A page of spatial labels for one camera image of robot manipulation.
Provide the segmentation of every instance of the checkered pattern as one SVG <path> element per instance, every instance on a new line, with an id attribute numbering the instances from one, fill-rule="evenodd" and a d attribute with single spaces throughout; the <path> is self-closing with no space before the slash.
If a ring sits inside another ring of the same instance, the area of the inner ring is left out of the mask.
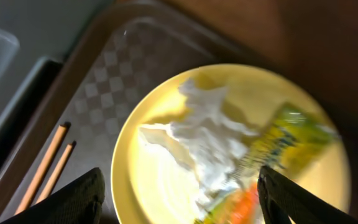
<path id="1" fill-rule="evenodd" d="M 125 120 L 136 104 L 165 80 L 214 62 L 188 37 L 169 29 L 135 21 L 114 31 L 58 122 L 71 122 L 65 141 L 76 140 L 77 145 L 53 191 L 99 167 L 106 178 L 103 213 L 114 218 L 107 180 L 111 176 L 113 149 Z"/>
<path id="2" fill-rule="evenodd" d="M 188 64 L 174 52 L 189 50 L 194 55 L 189 46 L 148 23 L 131 23 L 115 32 L 69 104 L 81 138 L 116 137 L 136 104 L 177 74 L 171 68 Z"/>

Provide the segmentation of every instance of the plastic wrapper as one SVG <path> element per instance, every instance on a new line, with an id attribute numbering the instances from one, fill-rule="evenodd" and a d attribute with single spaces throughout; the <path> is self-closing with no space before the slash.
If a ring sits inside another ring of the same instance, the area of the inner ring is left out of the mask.
<path id="1" fill-rule="evenodd" d="M 195 223 L 247 224 L 261 222 L 257 178 L 268 165 L 297 178 L 335 137 L 327 127 L 292 105 L 279 109 L 269 128 L 253 142 L 249 152 L 228 175 L 226 186 Z"/>
<path id="2" fill-rule="evenodd" d="M 226 88 L 200 90 L 192 79 L 179 88 L 190 114 L 180 122 L 145 124 L 140 134 L 167 149 L 179 166 L 194 173 L 199 208 L 194 223 L 262 223 L 257 178 L 268 165 L 297 177 L 333 140 L 333 132 L 310 115 L 285 104 L 263 134 L 247 147 L 241 138 L 256 136 L 221 111 Z"/>

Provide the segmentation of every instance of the wooden chopstick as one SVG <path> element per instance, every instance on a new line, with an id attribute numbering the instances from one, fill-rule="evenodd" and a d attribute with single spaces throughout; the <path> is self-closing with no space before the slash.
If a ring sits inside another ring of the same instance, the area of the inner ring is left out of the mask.
<path id="1" fill-rule="evenodd" d="M 47 152 L 44 155 L 44 158 L 42 158 L 42 161 L 38 166 L 37 172 L 35 173 L 33 179 L 31 180 L 29 188 L 25 192 L 22 201 L 15 212 L 15 215 L 17 215 L 20 212 L 23 212 L 30 205 L 35 195 L 35 191 L 38 189 L 42 179 L 44 178 L 48 166 L 50 165 L 53 157 L 55 156 L 56 151 L 61 141 L 63 140 L 66 132 L 67 132 L 67 127 L 59 125 L 55 135 L 53 136 L 52 142 L 50 143 Z"/>
<path id="2" fill-rule="evenodd" d="M 71 150 L 73 149 L 74 145 L 75 145 L 75 142 L 73 142 L 73 144 L 67 145 L 65 151 L 63 152 L 63 155 L 61 156 L 61 158 L 59 159 L 59 162 L 57 163 L 55 169 L 53 170 L 52 175 L 48 179 L 46 186 L 44 187 L 40 196 L 38 197 L 36 204 L 43 201 L 45 198 L 47 198 L 50 195 L 53 187 L 56 184 L 56 181 L 57 181 L 59 175 L 62 173 L 63 167 L 65 166 L 68 156 L 70 155 Z"/>

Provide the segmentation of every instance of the brown tray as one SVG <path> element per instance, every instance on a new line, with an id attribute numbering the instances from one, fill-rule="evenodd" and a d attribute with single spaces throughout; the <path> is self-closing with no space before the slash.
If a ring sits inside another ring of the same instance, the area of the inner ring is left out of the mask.
<path id="1" fill-rule="evenodd" d="M 136 1 L 106 9 L 86 31 L 0 172 L 0 222 L 14 214 L 51 141 L 51 133 L 65 121 L 71 122 L 71 128 L 63 145 L 73 140 L 77 145 L 54 191 L 100 167 L 106 181 L 101 223 L 116 221 L 110 188 L 111 159 L 129 113 L 164 80 L 194 67 L 227 62 L 280 73 L 253 51 L 230 43 L 164 4 Z M 337 113 L 328 106 L 325 108 L 337 125 L 345 123 L 336 119 Z M 352 139 L 358 138 L 358 133 L 347 134 L 347 126 L 338 126 L 346 137 L 344 142 L 351 145 L 348 154 L 355 157 L 351 149 L 357 145 Z M 61 147 L 57 152 L 51 167 L 63 150 Z M 352 167 L 352 175 L 355 172 L 358 169 Z"/>

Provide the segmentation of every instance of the plate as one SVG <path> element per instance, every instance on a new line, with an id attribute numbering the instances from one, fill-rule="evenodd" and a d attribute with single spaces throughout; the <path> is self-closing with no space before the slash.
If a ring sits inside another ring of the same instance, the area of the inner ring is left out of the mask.
<path id="1" fill-rule="evenodd" d="M 183 72 L 151 91 L 121 129 L 112 159 L 111 186 L 116 213 L 123 224 L 190 224 L 195 218 L 192 200 L 197 185 L 193 176 L 179 168 L 164 148 L 146 148 L 137 130 L 144 123 L 169 123 L 186 115 L 186 98 L 177 89 L 188 78 L 206 90 L 227 86 L 223 112 L 234 121 L 262 128 L 283 103 L 289 102 L 335 129 L 309 94 L 276 73 L 234 64 Z M 325 202 L 348 211 L 351 178 L 343 143 L 329 145 L 296 182 Z"/>

